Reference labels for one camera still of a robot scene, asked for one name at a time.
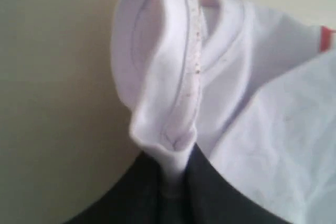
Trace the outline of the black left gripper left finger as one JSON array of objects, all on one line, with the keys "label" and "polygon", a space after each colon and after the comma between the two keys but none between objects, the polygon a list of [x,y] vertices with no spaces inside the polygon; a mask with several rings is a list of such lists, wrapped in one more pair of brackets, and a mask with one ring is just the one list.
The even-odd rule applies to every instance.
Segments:
[{"label": "black left gripper left finger", "polygon": [[67,223],[159,223],[160,174],[158,163],[141,153],[102,198]]}]

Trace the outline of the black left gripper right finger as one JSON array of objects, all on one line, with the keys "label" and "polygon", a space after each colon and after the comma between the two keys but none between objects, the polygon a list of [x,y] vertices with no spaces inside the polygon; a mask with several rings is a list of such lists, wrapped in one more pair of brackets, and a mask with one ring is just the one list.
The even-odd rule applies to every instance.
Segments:
[{"label": "black left gripper right finger", "polygon": [[287,223],[248,199],[227,182],[211,165],[198,145],[195,145],[191,152],[184,185],[191,223]]}]

